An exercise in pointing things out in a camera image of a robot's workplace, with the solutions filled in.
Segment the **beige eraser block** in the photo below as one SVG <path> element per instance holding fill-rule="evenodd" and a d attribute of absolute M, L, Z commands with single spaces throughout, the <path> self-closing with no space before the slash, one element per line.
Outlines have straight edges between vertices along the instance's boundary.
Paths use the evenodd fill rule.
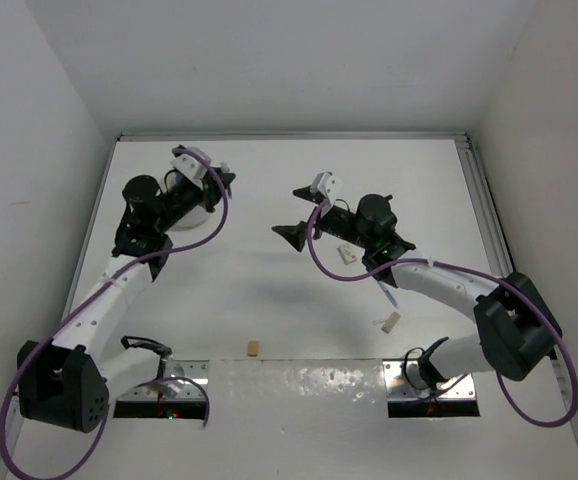
<path fill-rule="evenodd" d="M 401 315 L 398 312 L 392 312 L 387 319 L 381 324 L 381 331 L 389 334 L 400 320 Z"/>

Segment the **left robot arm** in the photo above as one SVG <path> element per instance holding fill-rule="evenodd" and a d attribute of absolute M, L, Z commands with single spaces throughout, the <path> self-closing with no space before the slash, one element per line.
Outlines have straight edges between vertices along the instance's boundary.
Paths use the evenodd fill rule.
<path fill-rule="evenodd" d="M 198 182 L 183 178 L 169 190 L 149 175 L 132 178 L 107 267 L 88 298 L 49 339 L 26 342 L 18 353 L 23 417 L 84 433 L 130 390 L 159 379 L 169 347 L 141 340 L 107 361 L 101 355 L 130 305 L 159 276 L 173 243 L 168 230 L 196 208 L 213 212 L 235 180 L 210 168 Z"/>

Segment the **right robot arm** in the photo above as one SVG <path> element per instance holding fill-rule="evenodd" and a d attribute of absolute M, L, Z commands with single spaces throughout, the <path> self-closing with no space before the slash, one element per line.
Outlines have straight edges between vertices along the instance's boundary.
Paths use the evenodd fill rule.
<path fill-rule="evenodd" d="M 453 270 L 422 257 L 396 231 L 390 199 L 363 196 L 355 210 L 334 206 L 314 223 L 277 225 L 273 232 L 302 251 L 329 234 L 363 251 L 371 276 L 390 287 L 422 294 L 473 321 L 475 334 L 443 337 L 424 349 L 403 374 L 416 390 L 433 390 L 453 377 L 493 371 L 521 381 L 554 348 L 562 334 L 533 282 L 514 271 L 499 279 Z"/>

